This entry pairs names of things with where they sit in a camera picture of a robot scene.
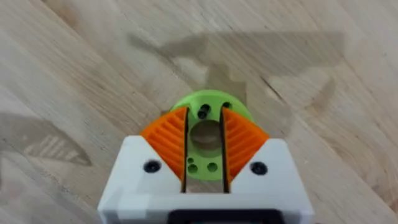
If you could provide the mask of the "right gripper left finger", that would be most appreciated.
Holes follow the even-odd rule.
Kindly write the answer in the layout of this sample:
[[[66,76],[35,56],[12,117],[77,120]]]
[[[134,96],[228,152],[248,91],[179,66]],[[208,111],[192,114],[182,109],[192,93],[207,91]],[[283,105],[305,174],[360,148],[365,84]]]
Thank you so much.
[[[102,223],[167,223],[185,192],[187,107],[124,138],[98,204]]]

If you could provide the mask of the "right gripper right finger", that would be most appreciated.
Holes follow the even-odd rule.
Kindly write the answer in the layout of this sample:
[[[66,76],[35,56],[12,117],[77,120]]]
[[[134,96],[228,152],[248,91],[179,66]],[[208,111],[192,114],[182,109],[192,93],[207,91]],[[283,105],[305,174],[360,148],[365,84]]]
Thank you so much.
[[[286,223],[313,223],[315,212],[287,143],[271,138],[237,112],[223,108],[223,208],[281,212]]]

